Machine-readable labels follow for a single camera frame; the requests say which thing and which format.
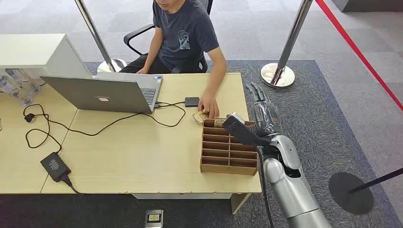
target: cable cord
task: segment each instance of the cable cord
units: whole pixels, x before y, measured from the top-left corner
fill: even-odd
[[[69,127],[67,127],[67,126],[65,126],[64,124],[62,124],[62,123],[59,123],[59,122],[56,122],[56,121],[52,121],[52,120],[49,119],[49,118],[50,118],[50,117],[49,117],[49,114],[46,114],[46,113],[45,113],[45,110],[43,109],[42,105],[40,105],[40,104],[31,104],[31,105],[28,105],[27,107],[24,108],[23,115],[24,115],[25,120],[26,120],[27,122],[31,122],[32,119],[34,119],[35,117],[37,117],[37,116],[43,116],[43,117],[46,119],[46,121],[47,121],[47,124],[48,124],[48,131],[45,132],[45,131],[43,131],[43,130],[41,130],[41,129],[33,128],[33,129],[29,130],[29,131],[25,134],[25,140],[27,141],[27,145],[28,145],[29,148],[35,149],[35,148],[38,148],[38,147],[40,147],[41,145],[43,145],[43,144],[46,142],[46,140],[50,137],[50,138],[52,138],[52,139],[59,145],[59,149],[58,149],[57,151],[55,151],[55,153],[58,154],[58,153],[62,150],[62,145],[50,134],[50,123],[59,124],[59,125],[63,126],[63,127],[66,128],[68,131],[71,131],[71,132],[81,133],[81,134],[84,134],[84,135],[87,135],[87,136],[96,136],[96,135],[100,134],[102,131],[104,131],[106,128],[110,127],[111,125],[114,125],[115,123],[117,123],[117,122],[119,122],[119,121],[121,121],[121,120],[125,120],[125,119],[128,119],[128,118],[131,118],[131,117],[134,117],[134,116],[137,116],[137,115],[140,115],[140,114],[141,114],[141,115],[145,115],[145,116],[148,116],[148,117],[152,118],[154,121],[156,121],[156,122],[157,122],[158,124],[160,124],[160,125],[163,125],[163,126],[166,126],[166,127],[176,127],[176,126],[181,122],[181,120],[183,119],[183,117],[186,115],[186,111],[185,111],[183,108],[177,106],[177,104],[181,104],[181,103],[184,103],[184,102],[177,102],[177,103],[174,103],[174,104],[165,103],[165,102],[157,102],[157,104],[165,104],[165,105],[160,105],[159,107],[175,106],[175,107],[177,107],[177,108],[179,108],[179,109],[181,109],[181,110],[183,111],[183,115],[180,117],[179,121],[178,121],[176,124],[174,124],[174,125],[168,125],[168,124],[161,123],[161,122],[157,121],[153,116],[148,115],[148,114],[136,113],[136,114],[133,114],[133,115],[130,115],[130,116],[127,116],[127,117],[123,117],[123,118],[117,119],[117,120],[115,120],[115,121],[113,121],[112,123],[108,124],[107,126],[105,126],[104,128],[102,128],[101,130],[99,130],[97,133],[94,133],[94,134],[89,134],[89,133],[85,133],[85,132],[82,132],[82,131],[72,130],[72,129],[70,129]],[[30,108],[30,107],[33,107],[33,106],[39,106],[40,109],[41,109],[41,111],[42,111],[42,114],[31,114],[31,113],[30,113],[30,114],[26,115],[26,110],[27,110],[28,108]],[[31,143],[29,142],[29,139],[28,139],[28,135],[29,135],[29,133],[31,133],[32,131],[39,131],[39,132],[42,132],[42,133],[46,134],[45,139],[44,139],[40,144],[38,144],[38,145],[36,145],[36,146],[32,146]],[[77,191],[77,190],[73,187],[73,184],[71,183],[70,178],[69,178],[67,175],[64,175],[61,180],[62,180],[64,183],[66,183],[75,193],[77,193],[77,194],[84,194],[84,193],[80,193],[79,191]]]
[[[263,197],[264,197],[264,201],[265,201],[267,217],[269,218],[270,227],[274,228],[273,218],[271,217],[270,205],[269,205],[269,200],[268,200],[267,191],[266,191],[266,181],[265,181],[265,177],[264,177],[264,167],[263,167],[262,153],[259,151],[258,155],[259,155],[260,169],[261,169],[260,178],[261,178],[261,181],[262,181]]]

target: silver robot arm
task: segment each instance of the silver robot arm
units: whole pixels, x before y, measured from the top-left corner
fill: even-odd
[[[251,84],[247,88],[255,98],[256,124],[245,126],[241,117],[232,114],[223,126],[243,144],[260,146],[265,179],[291,228],[331,228],[304,176],[295,145],[281,135],[276,106],[261,88]]]

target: gray carpet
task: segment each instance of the gray carpet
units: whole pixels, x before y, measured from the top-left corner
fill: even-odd
[[[274,90],[259,79],[260,69],[270,61],[228,61],[229,72],[241,72],[243,83],[254,81],[278,106],[284,135],[298,149],[304,173],[326,218],[334,228],[400,228],[381,186],[372,188],[375,207],[367,215],[343,211],[328,191],[328,180],[340,171],[363,180],[375,178],[367,159],[343,113],[313,60],[289,61],[296,75],[295,84]],[[94,71],[97,63],[88,63]],[[246,93],[249,118],[253,120],[252,100]],[[277,228],[286,220],[268,194]],[[238,214],[230,214],[229,200],[136,200],[130,195],[3,195],[0,196],[0,223],[4,227],[134,227],[144,225],[146,209],[165,211],[164,227],[268,228],[263,198],[253,194]]]

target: cardboard organizer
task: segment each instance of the cardboard organizer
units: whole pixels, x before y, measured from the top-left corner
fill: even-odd
[[[258,171],[255,146],[243,145],[226,129],[214,127],[213,119],[204,120],[201,155],[202,172],[255,175]]]

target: wooden desk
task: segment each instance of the wooden desk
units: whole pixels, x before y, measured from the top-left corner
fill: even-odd
[[[66,124],[73,121],[77,109],[53,88],[44,85],[34,98],[34,104],[41,104],[51,120]],[[0,94],[0,118],[2,131],[0,132],[0,193],[40,193],[46,180],[47,173],[40,161],[51,152],[58,149],[58,145],[48,139],[41,147],[30,149],[25,141],[25,133],[32,128],[47,131],[48,125],[43,117],[35,118],[31,123],[24,120],[18,101],[6,94]],[[32,107],[27,114],[39,114],[39,107]],[[52,135],[62,143],[67,130],[62,126],[52,124]],[[46,137],[40,132],[29,135],[31,145],[37,145]]]
[[[199,96],[208,77],[208,74],[164,75],[158,101],[175,103],[188,96]],[[235,111],[248,118],[240,73],[227,74],[217,101],[221,116]],[[259,175],[201,173],[202,127],[192,118],[195,112],[197,108],[186,108],[186,116],[174,128],[139,115],[118,122],[95,137],[69,132],[61,157],[72,170],[69,176],[75,188],[85,193],[136,196],[149,193],[158,198],[187,193],[182,195],[186,199],[214,198],[214,193],[244,193],[231,197],[236,212],[250,193],[261,192]],[[128,115],[78,110],[71,128],[94,133]],[[176,123],[181,115],[182,111],[175,107],[154,112],[157,120],[167,124]],[[72,193],[72,190],[48,178],[41,192]]]

